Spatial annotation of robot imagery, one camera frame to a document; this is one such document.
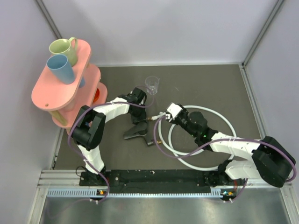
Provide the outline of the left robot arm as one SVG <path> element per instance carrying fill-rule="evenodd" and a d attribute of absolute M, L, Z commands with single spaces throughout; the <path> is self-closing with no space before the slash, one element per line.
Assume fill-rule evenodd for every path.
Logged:
<path fill-rule="evenodd" d="M 148 120 L 145 102 L 147 94 L 134 88 L 127 95 L 119 95 L 114 100 L 94 106 L 82 106 L 77 114 L 69 134 L 78 145 L 85 160 L 84 180 L 91 180 L 96 185 L 105 182 L 105 164 L 101 158 L 99 144 L 102 140 L 105 124 L 112 119 L 130 114 L 134 125 L 123 134 L 125 140 L 141 137 L 147 146 L 152 144 L 148 135 Z"/>

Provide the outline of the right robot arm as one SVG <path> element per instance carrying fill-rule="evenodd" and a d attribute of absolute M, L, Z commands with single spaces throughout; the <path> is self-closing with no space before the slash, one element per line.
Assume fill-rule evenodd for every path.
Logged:
<path fill-rule="evenodd" d="M 189 113 L 183 106 L 172 104 L 168 109 L 169 122 L 180 126 L 204 150 L 227 153 L 242 161 L 227 160 L 218 167 L 218 179 L 228 185 L 236 179 L 263 179 L 281 188 L 296 176 L 295 159 L 273 137 L 246 140 L 225 135 L 207 125 L 200 112 Z"/>

